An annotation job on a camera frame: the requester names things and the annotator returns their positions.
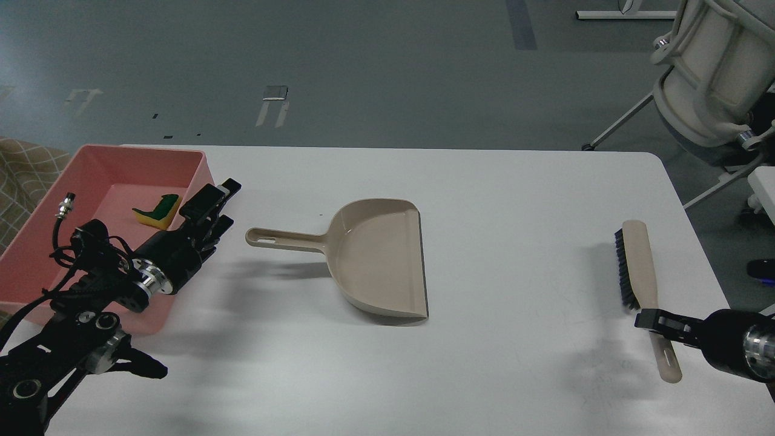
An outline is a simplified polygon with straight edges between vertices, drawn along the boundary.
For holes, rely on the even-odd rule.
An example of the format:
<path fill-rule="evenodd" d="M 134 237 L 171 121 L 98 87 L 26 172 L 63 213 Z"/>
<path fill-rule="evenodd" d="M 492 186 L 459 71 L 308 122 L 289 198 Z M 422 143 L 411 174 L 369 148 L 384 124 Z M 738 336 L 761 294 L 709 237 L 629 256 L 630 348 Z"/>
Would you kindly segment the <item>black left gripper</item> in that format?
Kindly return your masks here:
<path fill-rule="evenodd" d="M 223 213 L 242 188 L 234 179 L 205 185 L 178 210 L 182 223 L 175 231 L 159 231 L 133 252 L 139 273 L 135 284 L 153 296 L 177 294 L 215 253 L 216 245 L 234 220 Z M 206 232 L 193 229 L 206 227 Z"/>

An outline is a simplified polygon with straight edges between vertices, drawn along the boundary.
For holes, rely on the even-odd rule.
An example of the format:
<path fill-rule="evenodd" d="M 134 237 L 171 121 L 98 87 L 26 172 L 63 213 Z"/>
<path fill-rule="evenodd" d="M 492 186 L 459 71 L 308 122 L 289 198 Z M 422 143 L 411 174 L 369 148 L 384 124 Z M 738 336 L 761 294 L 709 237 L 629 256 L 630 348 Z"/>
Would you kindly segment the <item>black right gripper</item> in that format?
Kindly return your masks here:
<path fill-rule="evenodd" d="M 773 318 L 758 312 L 720 309 L 705 320 L 642 308 L 635 327 L 700 349 L 714 369 L 758 383 L 773 383 Z"/>

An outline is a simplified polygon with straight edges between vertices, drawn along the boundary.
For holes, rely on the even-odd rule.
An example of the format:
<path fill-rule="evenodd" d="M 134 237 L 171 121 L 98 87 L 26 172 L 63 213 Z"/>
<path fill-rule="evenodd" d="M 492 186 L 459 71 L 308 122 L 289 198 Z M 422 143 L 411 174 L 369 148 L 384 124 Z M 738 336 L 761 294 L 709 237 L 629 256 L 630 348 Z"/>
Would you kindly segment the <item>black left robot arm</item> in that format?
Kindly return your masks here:
<path fill-rule="evenodd" d="M 167 375 L 165 365 L 133 347 L 119 315 L 107 308 L 118 303 L 139 314 L 153 296 L 182 290 L 233 225 L 222 210 L 241 187 L 233 179 L 206 184 L 178 210 L 183 223 L 177 229 L 156 232 L 136 250 L 97 219 L 78 226 L 70 244 L 61 246 L 61 224 L 75 199 L 67 193 L 54 222 L 50 254 L 66 269 L 65 276 L 2 328 L 5 345 L 33 309 L 43 303 L 53 309 L 38 334 L 2 356 L 2 434 L 46 434 L 50 420 L 89 375 Z"/>

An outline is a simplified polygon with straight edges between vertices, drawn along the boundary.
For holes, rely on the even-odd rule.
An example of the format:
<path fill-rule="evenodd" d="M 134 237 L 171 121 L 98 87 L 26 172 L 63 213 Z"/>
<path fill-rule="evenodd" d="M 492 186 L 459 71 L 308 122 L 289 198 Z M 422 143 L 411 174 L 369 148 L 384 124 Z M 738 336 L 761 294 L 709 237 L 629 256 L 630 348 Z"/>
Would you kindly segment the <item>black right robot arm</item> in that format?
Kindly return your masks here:
<path fill-rule="evenodd" d="M 637 310 L 634 326 L 650 337 L 662 381 L 678 383 L 682 369 L 673 343 L 701 352 L 714 369 L 767 385 L 773 393 L 773 315 L 718 309 L 704 319 L 659 308 L 651 260 L 618 262 L 622 303 Z"/>

